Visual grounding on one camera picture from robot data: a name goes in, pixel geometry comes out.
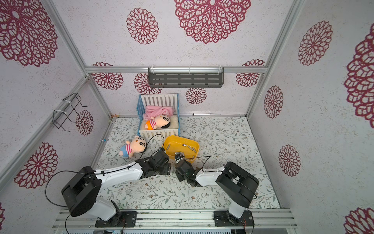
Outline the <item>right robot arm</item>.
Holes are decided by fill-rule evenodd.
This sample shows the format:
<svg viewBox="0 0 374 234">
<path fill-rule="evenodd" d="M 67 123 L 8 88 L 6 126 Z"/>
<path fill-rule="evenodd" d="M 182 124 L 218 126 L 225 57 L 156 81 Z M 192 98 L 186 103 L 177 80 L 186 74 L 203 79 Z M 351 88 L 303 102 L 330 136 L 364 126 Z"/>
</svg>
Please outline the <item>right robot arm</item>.
<svg viewBox="0 0 374 234">
<path fill-rule="evenodd" d="M 176 161 L 176 175 L 180 182 L 186 181 L 192 187 L 219 186 L 231 199 L 225 211 L 215 211 L 216 227 L 254 227 L 252 212 L 248 210 L 259 181 L 252 174 L 233 162 L 218 169 L 195 169 L 187 160 Z"/>
</svg>

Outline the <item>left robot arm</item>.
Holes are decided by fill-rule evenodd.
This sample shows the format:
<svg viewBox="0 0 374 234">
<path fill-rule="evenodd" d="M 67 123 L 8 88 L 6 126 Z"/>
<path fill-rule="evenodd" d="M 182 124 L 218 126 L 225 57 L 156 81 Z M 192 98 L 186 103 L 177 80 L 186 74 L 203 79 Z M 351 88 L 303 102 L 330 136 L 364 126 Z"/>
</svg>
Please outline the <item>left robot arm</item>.
<svg viewBox="0 0 374 234">
<path fill-rule="evenodd" d="M 132 182 L 156 175 L 170 175 L 171 164 L 164 148 L 151 157 L 138 159 L 116 168 L 94 170 L 83 167 L 63 187 L 61 194 L 71 217 L 90 215 L 97 218 L 96 227 L 130 226 L 126 220 L 135 219 L 136 212 L 127 215 L 117 204 L 103 199 L 99 193 L 111 186 Z"/>
</svg>

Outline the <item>yellow plastic storage box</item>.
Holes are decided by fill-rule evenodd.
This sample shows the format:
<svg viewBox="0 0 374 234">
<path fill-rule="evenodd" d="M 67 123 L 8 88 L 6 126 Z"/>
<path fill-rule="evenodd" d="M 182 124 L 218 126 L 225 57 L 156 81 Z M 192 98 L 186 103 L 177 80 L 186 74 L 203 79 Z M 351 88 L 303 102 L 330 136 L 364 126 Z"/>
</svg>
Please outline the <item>yellow plastic storage box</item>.
<svg viewBox="0 0 374 234">
<path fill-rule="evenodd" d="M 196 153 L 190 150 L 188 146 L 194 147 Z M 170 159 L 174 159 L 175 152 L 183 152 L 185 155 L 185 159 L 187 159 L 187 161 L 189 161 L 190 163 L 194 162 L 197 159 L 200 149 L 200 145 L 198 142 L 180 136 L 168 136 L 165 141 L 165 147 L 166 154 Z"/>
</svg>

